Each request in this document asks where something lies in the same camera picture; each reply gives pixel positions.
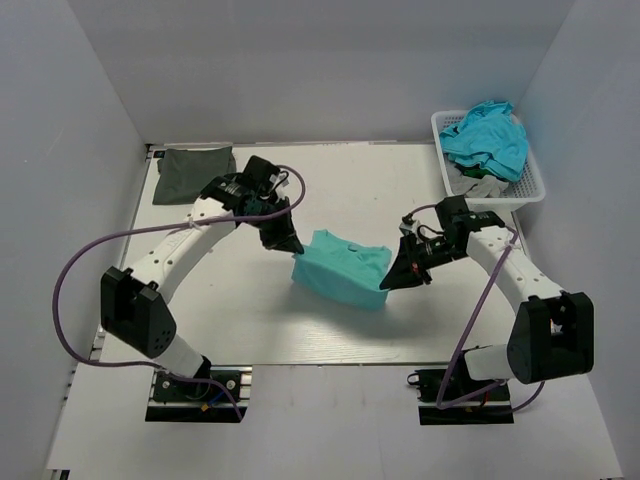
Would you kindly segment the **teal green t-shirt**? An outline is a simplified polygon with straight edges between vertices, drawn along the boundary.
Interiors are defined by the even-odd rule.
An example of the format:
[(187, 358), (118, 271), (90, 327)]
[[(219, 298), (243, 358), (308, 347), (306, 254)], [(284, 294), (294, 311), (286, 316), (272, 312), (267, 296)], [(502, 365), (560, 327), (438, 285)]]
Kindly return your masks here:
[(340, 304), (380, 310), (388, 296), (380, 284), (391, 260), (392, 251), (385, 246), (364, 246), (315, 230), (304, 253), (294, 256), (291, 279)]

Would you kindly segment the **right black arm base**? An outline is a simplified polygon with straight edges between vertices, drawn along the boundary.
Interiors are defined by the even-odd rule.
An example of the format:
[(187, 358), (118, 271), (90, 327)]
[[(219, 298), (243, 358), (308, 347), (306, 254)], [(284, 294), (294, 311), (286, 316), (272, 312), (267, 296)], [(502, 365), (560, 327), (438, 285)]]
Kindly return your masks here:
[(513, 424), (508, 386), (496, 381), (476, 381), (458, 368), (447, 384), (441, 403), (464, 400), (446, 409), (436, 405), (445, 368), (415, 370), (407, 376), (407, 385), (418, 392), (418, 416), (421, 426), (474, 426)]

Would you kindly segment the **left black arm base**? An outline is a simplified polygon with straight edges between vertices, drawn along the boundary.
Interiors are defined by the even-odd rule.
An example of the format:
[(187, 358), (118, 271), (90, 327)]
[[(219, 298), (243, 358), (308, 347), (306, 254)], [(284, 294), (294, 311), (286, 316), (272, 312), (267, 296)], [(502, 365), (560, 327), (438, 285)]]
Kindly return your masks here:
[(188, 384), (171, 379), (166, 373), (154, 374), (147, 402), (148, 423), (240, 423), (248, 409), (252, 368), (213, 368), (210, 377), (222, 384), (240, 411), (238, 416), (227, 395), (216, 385)]

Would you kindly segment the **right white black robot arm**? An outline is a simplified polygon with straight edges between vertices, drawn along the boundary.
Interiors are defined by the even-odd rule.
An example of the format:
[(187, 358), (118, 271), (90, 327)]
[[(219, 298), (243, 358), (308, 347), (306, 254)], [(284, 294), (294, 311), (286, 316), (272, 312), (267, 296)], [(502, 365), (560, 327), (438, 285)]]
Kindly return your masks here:
[(472, 399), (488, 381), (531, 384), (587, 374), (594, 367), (594, 305), (546, 276), (517, 246), (517, 233), (493, 211), (473, 211), (462, 196), (434, 205), (440, 227), (403, 216), (398, 254), (383, 290), (428, 285), (431, 272), (470, 259), (489, 276), (515, 319), (506, 343), (468, 349), (460, 339), (447, 367), (453, 390)]

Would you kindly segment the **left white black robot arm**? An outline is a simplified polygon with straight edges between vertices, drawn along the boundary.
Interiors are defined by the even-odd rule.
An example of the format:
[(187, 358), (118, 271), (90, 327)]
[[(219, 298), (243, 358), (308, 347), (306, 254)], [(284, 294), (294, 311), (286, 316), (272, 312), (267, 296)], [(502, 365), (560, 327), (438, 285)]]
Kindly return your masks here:
[(240, 172), (217, 176), (199, 193), (189, 214), (144, 257), (101, 278), (101, 326), (177, 376), (177, 387), (199, 399), (211, 387), (211, 363), (177, 332), (169, 303), (182, 281), (217, 243), (240, 225), (256, 228), (267, 250), (301, 254), (283, 188), (292, 170), (252, 156)]

